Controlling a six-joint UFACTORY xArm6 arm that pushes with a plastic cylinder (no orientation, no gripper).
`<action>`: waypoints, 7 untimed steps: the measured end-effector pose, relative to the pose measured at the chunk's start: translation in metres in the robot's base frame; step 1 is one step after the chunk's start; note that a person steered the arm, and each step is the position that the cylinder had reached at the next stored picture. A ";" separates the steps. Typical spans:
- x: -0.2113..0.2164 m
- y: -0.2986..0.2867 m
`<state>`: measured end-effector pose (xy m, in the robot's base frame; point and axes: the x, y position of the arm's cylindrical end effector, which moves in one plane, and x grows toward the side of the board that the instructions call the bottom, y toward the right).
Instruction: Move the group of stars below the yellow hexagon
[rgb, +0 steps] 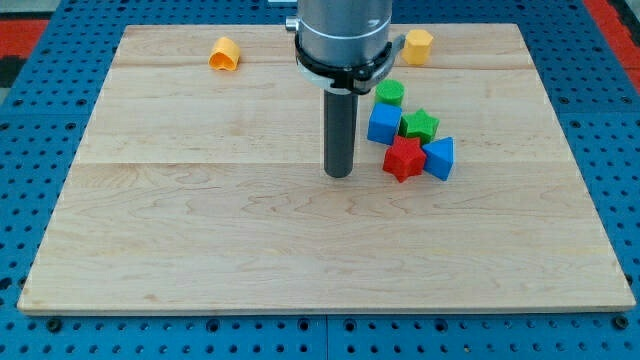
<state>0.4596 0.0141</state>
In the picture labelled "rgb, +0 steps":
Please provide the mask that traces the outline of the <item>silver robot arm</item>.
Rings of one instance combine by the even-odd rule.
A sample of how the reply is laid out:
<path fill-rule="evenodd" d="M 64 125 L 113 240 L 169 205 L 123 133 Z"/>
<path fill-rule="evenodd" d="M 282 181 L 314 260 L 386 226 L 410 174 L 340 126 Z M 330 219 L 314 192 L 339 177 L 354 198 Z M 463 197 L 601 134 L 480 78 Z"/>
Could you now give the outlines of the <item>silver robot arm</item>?
<path fill-rule="evenodd" d="M 297 48 L 334 67 L 373 60 L 388 42 L 391 0 L 299 0 Z"/>

